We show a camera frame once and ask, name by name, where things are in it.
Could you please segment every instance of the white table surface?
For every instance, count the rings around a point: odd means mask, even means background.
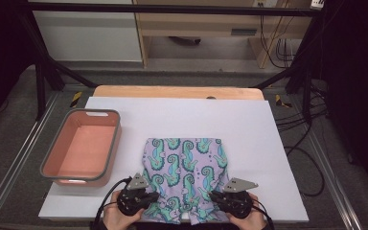
[[[206,137],[222,140],[230,178],[259,184],[249,192],[274,221],[309,220],[267,101],[91,97],[86,108],[115,109],[121,115],[122,137],[110,181],[101,188],[53,183],[41,218],[94,218],[116,182],[143,171],[143,149],[150,137]]]

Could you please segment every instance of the wall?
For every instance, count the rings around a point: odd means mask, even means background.
[[[31,2],[131,4],[130,0]],[[50,55],[65,61],[142,61],[133,13],[35,11]]]

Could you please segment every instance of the lavender fabric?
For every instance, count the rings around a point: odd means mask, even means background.
[[[228,220],[208,195],[213,190],[221,192],[229,180],[220,139],[150,138],[143,165],[143,176],[150,184],[147,192],[160,194],[143,220],[178,224],[185,212],[191,224]]]

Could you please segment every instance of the pink plastic bin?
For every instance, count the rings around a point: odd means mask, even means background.
[[[41,164],[41,174],[58,185],[104,186],[121,138],[120,121],[115,110],[70,111]]]

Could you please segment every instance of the patterned cloth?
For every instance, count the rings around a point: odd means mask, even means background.
[[[191,224],[228,220],[208,195],[213,190],[221,192],[229,181],[220,139],[150,138],[143,165],[143,176],[150,184],[147,192],[160,194],[143,220],[179,224],[185,212]]]

